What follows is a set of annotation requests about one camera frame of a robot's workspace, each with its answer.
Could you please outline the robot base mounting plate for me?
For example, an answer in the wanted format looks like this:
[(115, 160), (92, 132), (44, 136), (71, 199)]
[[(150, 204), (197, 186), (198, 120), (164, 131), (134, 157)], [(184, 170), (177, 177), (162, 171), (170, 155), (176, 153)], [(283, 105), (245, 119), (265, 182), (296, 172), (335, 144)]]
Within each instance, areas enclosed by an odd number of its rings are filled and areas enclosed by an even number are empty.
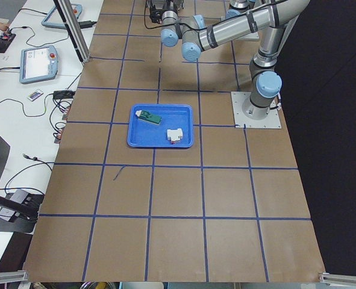
[(281, 129), (275, 100), (269, 107), (258, 108), (250, 100), (250, 92), (231, 92), (234, 126), (236, 128)]

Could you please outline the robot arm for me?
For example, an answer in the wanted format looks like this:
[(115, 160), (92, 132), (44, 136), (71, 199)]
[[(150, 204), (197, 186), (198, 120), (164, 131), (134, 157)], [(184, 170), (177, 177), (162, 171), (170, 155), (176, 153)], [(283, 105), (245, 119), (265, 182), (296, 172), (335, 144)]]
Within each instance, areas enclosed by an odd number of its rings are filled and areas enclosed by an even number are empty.
[(275, 72), (277, 58), (308, 0), (230, 1), (225, 16), (207, 25), (203, 16), (180, 18), (183, 1), (146, 1), (144, 12), (156, 28), (161, 29), (161, 42), (174, 47), (181, 42), (183, 59), (197, 61), (201, 53), (233, 40), (258, 41), (260, 46), (252, 57), (249, 70), (252, 92), (243, 103), (243, 112), (250, 119), (266, 118), (272, 101), (282, 87)]
[(248, 10), (265, 4), (265, 0), (230, 0), (229, 9), (226, 12), (225, 19), (241, 15), (243, 12), (249, 15)]

